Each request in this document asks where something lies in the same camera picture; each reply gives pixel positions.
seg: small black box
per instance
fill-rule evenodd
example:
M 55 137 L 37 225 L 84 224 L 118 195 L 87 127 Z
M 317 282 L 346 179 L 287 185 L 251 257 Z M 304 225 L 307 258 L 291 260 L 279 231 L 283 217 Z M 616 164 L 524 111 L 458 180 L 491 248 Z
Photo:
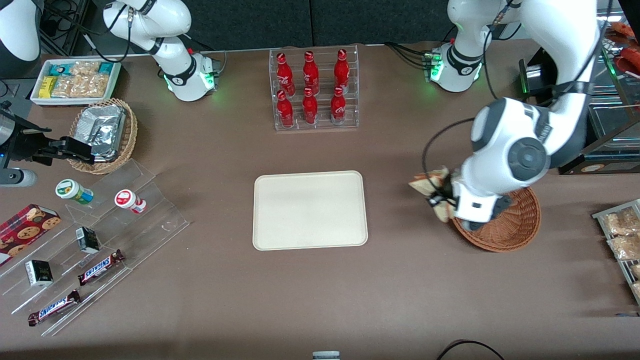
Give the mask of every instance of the small black box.
M 88 227 L 78 227 L 76 229 L 76 239 L 78 240 L 78 246 L 80 251 L 95 254 L 100 251 L 100 244 L 98 243 L 98 237 L 95 235 L 95 231 Z
M 53 274 L 49 263 L 42 260 L 31 260 L 24 263 L 29 283 L 37 286 L 53 284 Z

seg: red bottle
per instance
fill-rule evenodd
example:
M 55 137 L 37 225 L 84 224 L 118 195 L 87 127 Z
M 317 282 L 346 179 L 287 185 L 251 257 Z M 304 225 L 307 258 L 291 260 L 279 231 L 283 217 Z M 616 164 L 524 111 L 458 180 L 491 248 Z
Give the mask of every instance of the red bottle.
M 314 95 L 317 95 L 320 92 L 320 72 L 311 51 L 305 51 L 305 66 L 302 68 L 302 73 L 305 75 L 305 86 L 309 86 L 314 91 Z
M 293 127 L 293 107 L 291 102 L 287 100 L 287 95 L 283 90 L 278 90 L 278 116 L 283 127 L 289 129 Z
M 347 62 L 347 51 L 344 49 L 338 50 L 338 62 L 333 68 L 333 75 L 335 76 L 335 86 L 341 87 L 343 94 L 348 93 L 349 63 Z
M 302 100 L 302 108 L 305 110 L 305 121 L 309 125 L 315 125 L 318 115 L 318 101 L 314 91 L 310 87 L 305 88 L 305 98 Z
M 287 57 L 283 53 L 276 55 L 278 60 L 278 82 L 280 88 L 285 91 L 288 97 L 292 97 L 296 93 L 296 86 L 293 85 L 293 71 L 287 64 Z
M 342 88 L 336 86 L 333 89 L 333 99 L 331 99 L 331 122 L 333 122 L 333 125 L 342 125 L 346 106 L 347 102 L 342 96 Z

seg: aluminum foil container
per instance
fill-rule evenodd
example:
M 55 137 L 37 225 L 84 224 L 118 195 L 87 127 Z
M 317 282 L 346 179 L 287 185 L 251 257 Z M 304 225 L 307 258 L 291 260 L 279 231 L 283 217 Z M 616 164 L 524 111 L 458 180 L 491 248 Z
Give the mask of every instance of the aluminum foil container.
M 85 109 L 78 119 L 74 138 L 91 145 L 96 162 L 116 160 L 126 117 L 126 111 L 117 105 Z

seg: cookie box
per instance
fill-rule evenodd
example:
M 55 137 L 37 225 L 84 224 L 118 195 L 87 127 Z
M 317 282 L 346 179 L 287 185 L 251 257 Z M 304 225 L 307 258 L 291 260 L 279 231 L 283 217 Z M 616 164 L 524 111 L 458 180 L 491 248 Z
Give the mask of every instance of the cookie box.
M 114 63 L 111 71 L 109 73 L 109 81 L 107 82 L 107 88 L 102 97 L 74 97 L 74 98 L 43 98 L 40 97 L 38 91 L 42 86 L 42 82 L 45 80 L 45 77 L 49 75 L 52 66 L 63 65 L 68 63 L 73 63 L 75 61 L 103 61 L 98 57 L 82 57 L 82 58 L 60 58 L 60 59 L 51 59 L 46 60 L 42 64 L 42 69 L 40 69 L 40 74 L 38 75 L 38 79 L 36 80 L 36 85 L 31 92 L 31 101 L 34 104 L 44 106 L 44 107 L 57 107 L 57 106 L 84 106 L 87 104 L 93 104 L 100 101 L 105 101 L 111 98 L 111 94 L 113 93 L 113 89 L 116 87 L 116 81 L 118 79 L 118 75 L 120 73 L 120 68 L 122 64 Z
M 0 266 L 61 222 L 58 213 L 30 204 L 0 225 Z

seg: wicker basket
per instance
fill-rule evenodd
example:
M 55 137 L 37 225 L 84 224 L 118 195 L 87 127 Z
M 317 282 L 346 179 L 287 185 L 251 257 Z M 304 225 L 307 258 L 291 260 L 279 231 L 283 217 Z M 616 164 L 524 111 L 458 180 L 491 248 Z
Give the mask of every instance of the wicker basket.
M 111 163 L 95 163 L 93 165 L 89 165 L 77 160 L 69 160 L 71 166 L 78 171 L 89 172 L 95 175 L 104 175 L 121 167 L 122 165 L 124 165 L 124 163 L 127 162 L 127 160 L 131 158 L 131 153 L 133 153 L 133 148 L 136 145 L 136 135 L 138 135 L 138 121 L 136 120 L 136 115 L 133 113 L 133 111 L 131 111 L 131 108 L 129 107 L 129 105 L 127 105 L 126 102 L 119 99 L 109 99 L 106 101 L 97 102 L 95 104 L 89 105 L 88 108 L 107 105 L 121 106 L 127 112 L 124 130 L 122 131 L 122 137 L 120 139 L 118 157 Z M 76 126 L 78 125 L 80 114 L 76 116 L 76 121 L 74 121 L 74 123 L 71 125 L 69 136 L 73 136 L 76 133 Z
M 469 242 L 484 250 L 508 252 L 521 249 L 533 240 L 540 229 L 540 205 L 530 188 L 510 192 L 509 196 L 512 200 L 510 207 L 479 230 L 464 229 L 459 218 L 453 219 L 453 224 Z

